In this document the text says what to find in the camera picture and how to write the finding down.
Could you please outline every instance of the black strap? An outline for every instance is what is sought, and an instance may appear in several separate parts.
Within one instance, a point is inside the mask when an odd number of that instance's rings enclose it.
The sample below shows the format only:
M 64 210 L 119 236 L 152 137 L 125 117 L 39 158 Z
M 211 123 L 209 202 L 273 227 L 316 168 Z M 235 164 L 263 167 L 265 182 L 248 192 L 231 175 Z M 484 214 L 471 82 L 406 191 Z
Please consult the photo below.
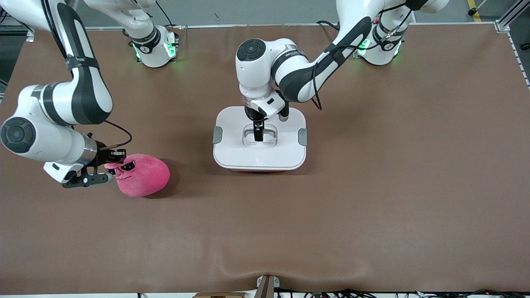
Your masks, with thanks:
M 99 69 L 99 63 L 94 58 L 88 57 L 68 57 L 65 59 L 66 67 L 71 71 L 73 68 L 89 66 Z

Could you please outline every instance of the pink plush toy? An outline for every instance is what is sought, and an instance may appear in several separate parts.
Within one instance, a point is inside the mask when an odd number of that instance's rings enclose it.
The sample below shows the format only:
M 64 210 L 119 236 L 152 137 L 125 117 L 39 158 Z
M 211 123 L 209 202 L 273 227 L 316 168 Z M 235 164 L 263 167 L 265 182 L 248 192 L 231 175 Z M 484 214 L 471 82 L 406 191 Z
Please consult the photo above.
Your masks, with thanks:
M 123 164 L 107 163 L 105 169 L 114 175 L 122 193 L 137 198 L 161 190 L 170 176 L 163 161 L 147 154 L 130 155 Z

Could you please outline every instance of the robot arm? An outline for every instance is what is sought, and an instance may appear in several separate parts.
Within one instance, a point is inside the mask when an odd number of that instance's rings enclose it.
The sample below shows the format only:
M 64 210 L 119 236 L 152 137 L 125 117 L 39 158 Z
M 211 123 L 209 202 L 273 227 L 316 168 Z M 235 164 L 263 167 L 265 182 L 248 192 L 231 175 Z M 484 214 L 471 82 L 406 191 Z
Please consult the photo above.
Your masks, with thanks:
M 124 152 L 107 150 L 104 144 L 73 129 L 77 124 L 100 124 L 112 111 L 110 93 L 75 10 L 62 0 L 19 1 L 0 0 L 0 5 L 24 23 L 57 32 L 72 81 L 25 87 L 14 115 L 2 125 L 4 146 L 17 155 L 44 161 L 46 172 L 61 183 L 69 182 L 82 169 L 86 172 L 87 166 L 97 168 L 125 158 Z M 100 183 L 109 181 L 105 174 L 97 178 Z
M 236 72 L 247 115 L 252 120 L 262 120 L 280 113 L 280 119 L 287 120 L 287 115 L 283 115 L 288 111 L 285 109 L 286 103 L 309 101 L 315 95 L 315 89 L 319 90 L 353 53 L 354 49 L 348 47 L 358 47 L 370 36 L 372 19 L 383 9 L 399 6 L 406 12 L 411 9 L 431 9 L 436 12 L 447 2 L 448 0 L 337 0 L 339 33 L 313 62 L 309 62 L 305 54 L 289 39 L 250 39 L 243 42 L 236 54 Z M 401 13 L 396 18 L 403 23 L 407 16 Z M 379 41 L 384 42 L 393 34 L 395 29 L 388 30 Z M 279 94 L 271 87 L 271 80 L 278 85 Z
M 156 0 L 85 0 L 85 3 L 124 28 L 146 66 L 161 67 L 176 57 L 178 37 L 165 27 L 155 26 L 143 10 Z

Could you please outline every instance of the brown tabletop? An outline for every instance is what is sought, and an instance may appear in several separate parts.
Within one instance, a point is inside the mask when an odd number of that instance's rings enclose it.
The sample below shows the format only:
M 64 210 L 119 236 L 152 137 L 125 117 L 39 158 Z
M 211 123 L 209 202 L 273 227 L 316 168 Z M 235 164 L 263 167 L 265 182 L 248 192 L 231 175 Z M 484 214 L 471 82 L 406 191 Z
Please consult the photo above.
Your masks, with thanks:
M 247 38 L 297 42 L 314 59 L 329 27 L 190 29 L 179 60 L 135 63 L 120 31 L 90 32 L 129 154 L 171 181 L 129 198 L 115 183 L 63 189 L 0 148 L 0 293 L 248 290 L 530 291 L 530 101 L 492 24 L 414 25 L 387 66 L 349 60 L 299 104 L 307 159 L 286 173 L 219 167 L 217 114 L 240 106 L 234 59 Z M 0 119 L 21 88 L 70 80 L 50 34 L 26 43 Z M 109 125 L 80 127 L 111 144 Z

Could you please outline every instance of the metal pole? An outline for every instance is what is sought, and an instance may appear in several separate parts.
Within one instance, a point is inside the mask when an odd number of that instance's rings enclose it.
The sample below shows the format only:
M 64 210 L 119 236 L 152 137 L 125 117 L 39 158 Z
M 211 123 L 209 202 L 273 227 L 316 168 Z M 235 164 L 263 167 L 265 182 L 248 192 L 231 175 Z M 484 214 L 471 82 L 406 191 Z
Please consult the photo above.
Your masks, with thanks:
M 520 14 L 530 6 L 530 0 L 519 0 L 517 1 L 508 11 L 495 21 L 495 26 L 499 32 L 507 32 L 510 30 L 508 25 L 515 20 Z

